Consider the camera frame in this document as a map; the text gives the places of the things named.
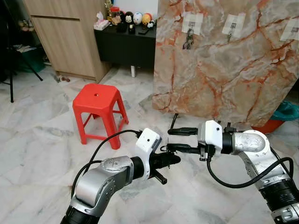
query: black cable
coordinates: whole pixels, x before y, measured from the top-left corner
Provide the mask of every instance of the black cable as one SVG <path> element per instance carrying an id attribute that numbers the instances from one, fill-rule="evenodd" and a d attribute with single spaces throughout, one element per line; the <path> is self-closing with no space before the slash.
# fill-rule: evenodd
<path id="1" fill-rule="evenodd" d="M 76 187 L 76 183 L 77 183 L 77 180 L 79 179 L 80 177 L 80 174 L 83 172 L 83 170 L 86 168 L 86 167 L 89 167 L 90 165 L 94 164 L 94 163 L 101 163 L 102 160 L 95 160 L 95 161 L 92 161 L 92 162 L 89 162 L 88 164 L 85 164 L 80 170 L 79 172 L 77 173 L 75 179 L 74 179 L 74 182 L 73 182 L 73 185 L 71 187 L 71 198 L 73 197 L 74 193 L 75 193 L 75 187 Z"/>
<path id="2" fill-rule="evenodd" d="M 274 149 L 272 147 L 270 147 L 271 152 L 275 155 L 275 157 L 280 160 L 279 155 L 274 151 Z M 293 175 L 294 175 L 294 170 L 288 170 L 287 167 L 285 166 L 284 163 L 281 164 L 281 166 L 283 167 L 283 169 L 285 169 L 286 173 L 290 176 L 291 179 L 293 179 Z"/>
<path id="3" fill-rule="evenodd" d="M 139 138 L 139 136 L 140 136 L 141 133 L 142 133 L 142 131 L 124 130 L 124 131 L 117 132 L 117 133 L 115 133 L 115 134 L 113 134 L 113 135 L 110 135 L 109 137 L 107 137 L 105 140 L 103 140 L 103 141 L 99 144 L 99 146 L 97 147 L 97 149 L 94 151 L 94 153 L 93 153 L 93 155 L 92 155 L 92 157 L 91 157 L 89 163 L 91 163 L 91 162 L 93 161 L 93 159 L 95 158 L 95 156 L 96 156 L 96 154 L 98 153 L 99 149 L 102 147 L 102 145 L 103 145 L 105 142 L 107 142 L 107 141 L 110 140 L 111 138 L 113 138 L 113 137 L 115 137 L 115 136 L 117 136 L 117 135 L 120 135 L 120 134 L 122 134 L 122 133 L 125 133 L 125 132 L 133 132 L 133 133 L 135 133 L 135 134 L 137 135 L 137 138 Z M 88 171 L 88 169 L 89 169 L 89 166 L 86 167 L 84 173 L 86 173 L 86 172 Z"/>
<path id="4" fill-rule="evenodd" d="M 172 119 L 170 129 L 173 129 L 173 126 L 174 126 L 174 123 L 176 122 L 177 116 L 178 116 L 178 113 L 175 113 L 174 116 L 173 116 L 173 119 Z"/>
<path id="5" fill-rule="evenodd" d="M 167 146 L 161 146 L 161 147 L 160 147 L 160 151 L 161 151 L 161 152 L 166 152 L 167 149 L 162 149 L 162 148 L 165 148 L 165 147 L 167 147 Z"/>
<path id="6" fill-rule="evenodd" d="M 209 171 L 210 175 L 221 185 L 228 187 L 228 188 L 245 188 L 245 187 L 248 187 L 251 184 L 254 184 L 255 182 L 259 181 L 261 178 L 266 176 L 271 170 L 273 170 L 276 166 L 278 166 L 279 164 L 283 164 L 284 161 L 289 161 L 290 171 L 291 170 L 293 171 L 293 167 L 294 167 L 293 160 L 290 157 L 285 157 L 285 158 L 279 159 L 276 162 L 274 162 L 273 164 L 271 164 L 268 168 L 266 168 L 263 172 L 261 172 L 255 178 L 251 179 L 248 182 L 241 183 L 241 184 L 229 184 L 229 183 L 223 182 L 213 173 L 213 171 L 211 169 L 210 161 L 206 161 L 206 165 L 207 165 L 207 170 Z"/>

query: figurine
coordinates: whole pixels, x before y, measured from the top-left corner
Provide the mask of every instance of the figurine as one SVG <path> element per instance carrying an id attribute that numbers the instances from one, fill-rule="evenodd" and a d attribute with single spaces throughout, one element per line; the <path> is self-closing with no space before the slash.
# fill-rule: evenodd
<path id="1" fill-rule="evenodd" d="M 121 22 L 126 22 L 125 13 L 123 11 L 120 11 L 120 17 L 121 17 Z"/>
<path id="2" fill-rule="evenodd" d="M 129 25 L 129 34 L 135 34 L 135 24 Z"/>
<path id="3" fill-rule="evenodd" d="M 148 28 L 152 29 L 154 27 L 154 25 L 155 25 L 155 21 L 152 20 L 148 23 Z"/>
<path id="4" fill-rule="evenodd" d="M 133 13 L 132 12 L 126 12 L 125 16 L 126 16 L 126 22 L 128 24 L 132 24 L 133 23 Z"/>
<path id="5" fill-rule="evenodd" d="M 111 0 L 106 0 L 106 3 L 105 3 L 105 7 L 106 7 L 106 10 L 107 10 L 107 20 L 109 22 L 112 22 L 112 13 L 111 13 L 111 10 L 110 8 L 113 6 Z"/>
<path id="6" fill-rule="evenodd" d="M 133 21 L 135 25 L 139 25 L 142 21 L 142 14 L 140 12 L 135 13 L 133 16 Z"/>
<path id="7" fill-rule="evenodd" d="M 147 26 L 148 23 L 149 23 L 151 20 L 152 20 L 152 16 L 151 16 L 151 14 L 146 13 L 146 14 L 144 14 L 143 17 L 142 17 L 142 24 L 145 25 L 145 26 Z"/>
<path id="8" fill-rule="evenodd" d="M 128 25 L 125 22 L 117 24 L 116 31 L 118 33 L 125 33 L 127 31 Z"/>

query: teal plastic bag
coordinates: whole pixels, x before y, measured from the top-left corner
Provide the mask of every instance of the teal plastic bag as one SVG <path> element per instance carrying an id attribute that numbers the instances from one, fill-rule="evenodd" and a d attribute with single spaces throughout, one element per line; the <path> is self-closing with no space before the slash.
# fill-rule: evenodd
<path id="1" fill-rule="evenodd" d="M 291 104 L 289 101 L 283 101 L 274 112 L 271 120 L 296 120 L 299 118 L 299 106 Z"/>

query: toy figure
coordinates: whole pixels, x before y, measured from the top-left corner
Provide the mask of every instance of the toy figure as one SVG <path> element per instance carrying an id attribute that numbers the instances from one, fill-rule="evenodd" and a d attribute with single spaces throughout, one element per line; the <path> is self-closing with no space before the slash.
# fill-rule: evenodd
<path id="1" fill-rule="evenodd" d="M 121 17 L 121 22 L 126 22 L 125 13 L 123 11 L 120 11 L 120 17 Z"/>
<path id="2" fill-rule="evenodd" d="M 148 28 L 152 29 L 154 27 L 154 25 L 155 25 L 155 21 L 152 20 L 148 23 Z"/>
<path id="3" fill-rule="evenodd" d="M 121 23 L 117 24 L 116 31 L 119 33 L 124 33 L 127 31 L 127 27 L 128 27 L 128 25 L 126 22 L 121 22 Z"/>
<path id="4" fill-rule="evenodd" d="M 135 34 L 135 24 L 129 25 L 129 34 Z"/>
<path id="5" fill-rule="evenodd" d="M 151 16 L 151 14 L 146 13 L 146 14 L 144 14 L 143 17 L 142 17 L 142 24 L 145 25 L 145 26 L 147 26 L 148 23 L 149 23 L 151 20 L 152 20 L 152 16 Z"/>
<path id="6" fill-rule="evenodd" d="M 132 12 L 126 12 L 125 16 L 126 16 L 126 22 L 128 24 L 132 24 L 133 23 L 133 13 Z"/>
<path id="7" fill-rule="evenodd" d="M 139 25 L 142 21 L 142 14 L 140 12 L 135 13 L 133 16 L 133 21 L 135 25 Z"/>

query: white wall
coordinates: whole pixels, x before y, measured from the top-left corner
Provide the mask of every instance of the white wall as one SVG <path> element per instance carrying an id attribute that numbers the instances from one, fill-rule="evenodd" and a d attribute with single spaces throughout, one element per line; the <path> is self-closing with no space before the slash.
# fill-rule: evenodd
<path id="1" fill-rule="evenodd" d="M 151 13 L 154 19 L 158 14 L 158 0 L 114 0 L 113 5 L 118 6 L 124 12 Z"/>

